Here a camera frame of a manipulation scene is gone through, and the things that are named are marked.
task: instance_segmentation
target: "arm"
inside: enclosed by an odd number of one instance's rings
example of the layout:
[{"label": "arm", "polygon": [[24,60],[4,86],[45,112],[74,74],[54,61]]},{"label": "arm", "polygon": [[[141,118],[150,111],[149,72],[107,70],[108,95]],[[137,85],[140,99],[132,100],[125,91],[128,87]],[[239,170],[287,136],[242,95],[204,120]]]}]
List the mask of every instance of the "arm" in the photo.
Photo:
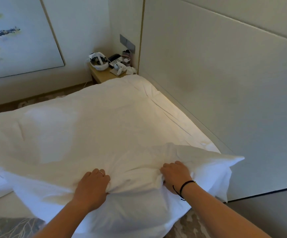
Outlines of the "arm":
[{"label": "arm", "polygon": [[73,199],[33,238],[71,238],[85,216],[105,202],[109,181],[103,169],[87,172]]},{"label": "arm", "polygon": [[[180,161],[164,164],[160,169],[165,178],[165,186],[172,193],[192,180],[188,168]],[[196,183],[188,183],[182,196],[205,223],[215,238],[270,238],[261,229],[233,211],[231,208],[204,191]]]}]

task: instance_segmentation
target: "hand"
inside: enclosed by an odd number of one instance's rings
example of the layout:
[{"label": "hand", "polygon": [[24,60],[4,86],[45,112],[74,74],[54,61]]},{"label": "hand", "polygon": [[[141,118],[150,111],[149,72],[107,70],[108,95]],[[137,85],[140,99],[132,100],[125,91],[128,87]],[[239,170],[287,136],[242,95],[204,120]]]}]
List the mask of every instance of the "hand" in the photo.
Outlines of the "hand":
[{"label": "hand", "polygon": [[98,209],[106,200],[107,185],[110,176],[105,175],[103,169],[94,169],[87,172],[78,183],[71,203],[77,205],[86,212]]},{"label": "hand", "polygon": [[177,193],[173,190],[173,185],[175,190],[180,193],[182,185],[186,181],[192,180],[190,171],[180,161],[171,164],[165,163],[160,171],[165,179],[164,186],[175,195]]}]

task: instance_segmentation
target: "nightstand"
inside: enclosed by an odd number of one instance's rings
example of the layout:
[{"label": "nightstand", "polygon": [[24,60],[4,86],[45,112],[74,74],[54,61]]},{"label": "nightstand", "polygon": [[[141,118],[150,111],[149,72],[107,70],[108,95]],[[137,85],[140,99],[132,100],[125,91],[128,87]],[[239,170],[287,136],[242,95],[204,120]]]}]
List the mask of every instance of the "nightstand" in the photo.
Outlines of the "nightstand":
[{"label": "nightstand", "polygon": [[121,74],[120,76],[116,76],[110,72],[111,68],[107,68],[104,71],[98,71],[90,63],[88,63],[88,67],[92,73],[92,80],[94,84],[100,84],[107,80],[114,79],[114,78],[121,78],[126,75],[126,72]]}]

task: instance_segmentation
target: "person's left hand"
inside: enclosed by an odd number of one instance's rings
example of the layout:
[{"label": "person's left hand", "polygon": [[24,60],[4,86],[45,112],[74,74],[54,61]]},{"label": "person's left hand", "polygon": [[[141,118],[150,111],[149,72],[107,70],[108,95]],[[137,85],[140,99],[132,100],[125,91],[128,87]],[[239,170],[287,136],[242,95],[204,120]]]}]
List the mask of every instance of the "person's left hand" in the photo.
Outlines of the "person's left hand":
[{"label": "person's left hand", "polygon": [[78,183],[71,202],[87,212],[98,209],[108,195],[106,188],[109,181],[110,176],[103,169],[87,172]]}]

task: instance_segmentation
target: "forearm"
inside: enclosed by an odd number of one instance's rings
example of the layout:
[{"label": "forearm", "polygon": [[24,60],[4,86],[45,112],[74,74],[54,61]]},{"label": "forearm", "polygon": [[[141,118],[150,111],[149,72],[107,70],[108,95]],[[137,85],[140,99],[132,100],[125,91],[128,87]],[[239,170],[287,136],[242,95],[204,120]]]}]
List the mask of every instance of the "forearm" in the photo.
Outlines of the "forearm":
[{"label": "forearm", "polygon": [[33,238],[71,238],[87,213],[85,209],[81,209],[78,205],[69,202]]},{"label": "forearm", "polygon": [[183,188],[182,196],[215,238],[270,238],[195,183],[187,184]]}]

